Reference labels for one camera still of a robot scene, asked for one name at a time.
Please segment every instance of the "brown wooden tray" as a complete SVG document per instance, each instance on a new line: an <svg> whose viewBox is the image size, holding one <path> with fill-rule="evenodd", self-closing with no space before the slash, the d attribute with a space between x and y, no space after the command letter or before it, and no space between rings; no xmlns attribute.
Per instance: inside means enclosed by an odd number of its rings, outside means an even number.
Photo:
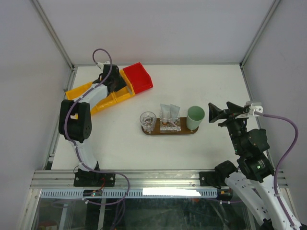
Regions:
<svg viewBox="0 0 307 230"><path fill-rule="evenodd" d="M144 134L146 135L149 135L149 136L158 136L158 135L191 135L191 134L194 134L197 132L198 130L198 127L197 129L195 130L189 130L187 128L187 118L186 117L181 117L180 118L180 124L181 124L181 131L179 132L167 132L167 131L164 131L163 133L160 131L160 119L157 118L157 121L155 123L155 127L154 127L154 130L151 131L150 133L146 132L143 127L141 126L142 128L142 131Z"/></svg>

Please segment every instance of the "tabletop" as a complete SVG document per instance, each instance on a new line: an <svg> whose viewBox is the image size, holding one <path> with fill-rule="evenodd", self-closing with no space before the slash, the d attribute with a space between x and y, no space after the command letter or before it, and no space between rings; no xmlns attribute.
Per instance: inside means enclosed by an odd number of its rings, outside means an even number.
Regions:
<svg viewBox="0 0 307 230"><path fill-rule="evenodd" d="M144 66L153 88L92 116L89 142L100 169L185 170L213 169L226 160L237 165L226 127L208 122L208 103L225 109L231 101L244 106L249 100L239 65ZM98 67L78 67L73 87L98 78ZM148 136L141 130L140 115L151 111L159 117L160 104L174 104L180 116L198 105L205 110L199 130L186 136ZM258 128L254 118L248 130ZM52 169L78 165L72 146L60 135Z"/></svg>

